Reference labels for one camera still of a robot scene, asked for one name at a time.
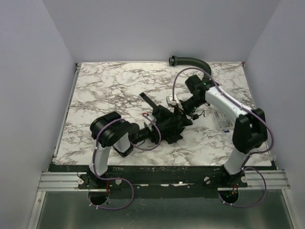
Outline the black folding umbrella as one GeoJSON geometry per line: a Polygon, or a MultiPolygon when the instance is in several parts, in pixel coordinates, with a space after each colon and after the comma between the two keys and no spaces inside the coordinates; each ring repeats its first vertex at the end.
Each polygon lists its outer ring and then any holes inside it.
{"type": "Polygon", "coordinates": [[[191,119],[188,119],[177,107],[171,112],[162,105],[156,105],[145,93],[140,93],[140,97],[153,108],[152,116],[156,119],[155,124],[161,133],[161,141],[165,140],[168,144],[173,144],[183,139],[181,133],[186,126],[193,124],[191,119]]]}

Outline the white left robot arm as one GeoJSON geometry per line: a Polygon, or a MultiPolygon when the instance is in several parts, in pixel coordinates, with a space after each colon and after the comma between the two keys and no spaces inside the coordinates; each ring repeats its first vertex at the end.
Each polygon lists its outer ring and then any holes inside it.
{"type": "Polygon", "coordinates": [[[137,134],[140,133],[138,125],[129,123],[118,112],[114,111],[95,119],[90,125],[90,130],[91,136],[95,140],[95,148],[89,165],[88,179],[94,185],[119,179],[131,186],[131,182],[125,178],[104,178],[103,175],[108,170],[108,158],[112,147],[122,154],[138,148],[135,145],[137,138],[133,141],[130,139],[133,130],[137,134]]]}

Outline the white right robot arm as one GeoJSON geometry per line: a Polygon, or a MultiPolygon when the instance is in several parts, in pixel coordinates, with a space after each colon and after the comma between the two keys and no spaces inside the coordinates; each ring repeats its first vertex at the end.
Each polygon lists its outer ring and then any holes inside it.
{"type": "Polygon", "coordinates": [[[244,106],[230,95],[219,92],[211,80],[204,82],[197,75],[190,76],[185,84],[192,94],[189,99],[180,101],[185,114],[189,115],[195,108],[209,103],[234,125],[234,148],[224,168],[229,175],[240,173],[250,151],[259,148],[268,138],[267,129],[262,123],[265,121],[264,111],[244,106]]]}

